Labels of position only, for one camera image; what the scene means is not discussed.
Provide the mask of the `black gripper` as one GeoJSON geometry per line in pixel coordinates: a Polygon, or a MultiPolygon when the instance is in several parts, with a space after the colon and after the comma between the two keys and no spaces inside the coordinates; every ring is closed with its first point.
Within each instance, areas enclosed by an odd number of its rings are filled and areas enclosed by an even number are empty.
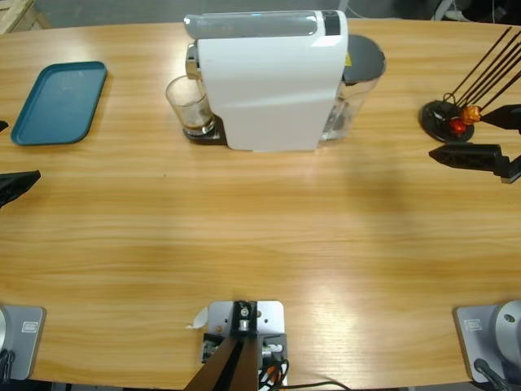
{"type": "MultiPolygon", "coordinates": [[[[481,117],[481,121],[504,130],[521,130],[521,105],[497,108],[481,117]]],[[[429,157],[455,169],[494,171],[503,183],[520,179],[521,156],[510,160],[501,155],[497,144],[448,143],[428,152],[429,157]]]]}

